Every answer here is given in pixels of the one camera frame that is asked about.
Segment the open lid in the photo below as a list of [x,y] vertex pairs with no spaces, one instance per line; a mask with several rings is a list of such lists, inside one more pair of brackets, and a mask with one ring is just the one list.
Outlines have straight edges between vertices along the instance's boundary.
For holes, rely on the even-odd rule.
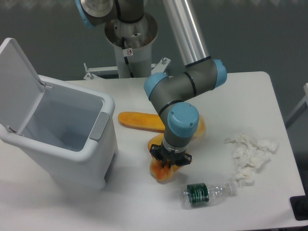
[[0,46],[0,123],[20,134],[44,94],[44,86],[13,38]]

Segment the clear plastic bottle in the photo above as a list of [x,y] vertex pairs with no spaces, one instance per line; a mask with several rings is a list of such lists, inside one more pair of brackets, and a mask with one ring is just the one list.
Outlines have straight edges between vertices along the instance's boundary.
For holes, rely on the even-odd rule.
[[221,185],[188,184],[181,187],[181,199],[186,209],[215,205],[227,196],[236,195],[236,185],[229,182]]

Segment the white paper tissue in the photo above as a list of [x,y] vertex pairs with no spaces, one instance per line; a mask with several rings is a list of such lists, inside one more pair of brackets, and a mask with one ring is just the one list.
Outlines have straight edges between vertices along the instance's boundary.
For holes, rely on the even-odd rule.
[[258,141],[244,133],[228,138],[225,142],[240,145],[233,153],[233,159],[239,167],[236,172],[236,181],[239,187],[252,185],[255,182],[256,169],[260,169],[268,162],[278,148],[277,141]]

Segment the silver cylindrical column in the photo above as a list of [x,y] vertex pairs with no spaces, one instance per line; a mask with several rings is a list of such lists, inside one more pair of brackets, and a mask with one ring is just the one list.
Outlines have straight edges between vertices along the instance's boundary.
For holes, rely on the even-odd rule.
[[209,56],[190,0],[163,0],[185,65]]

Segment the green bottle label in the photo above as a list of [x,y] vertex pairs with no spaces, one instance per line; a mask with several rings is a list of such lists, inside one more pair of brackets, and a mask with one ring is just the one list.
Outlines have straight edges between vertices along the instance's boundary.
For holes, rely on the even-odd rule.
[[208,190],[204,183],[188,184],[187,191],[191,194],[190,203],[195,205],[200,202],[208,202]]

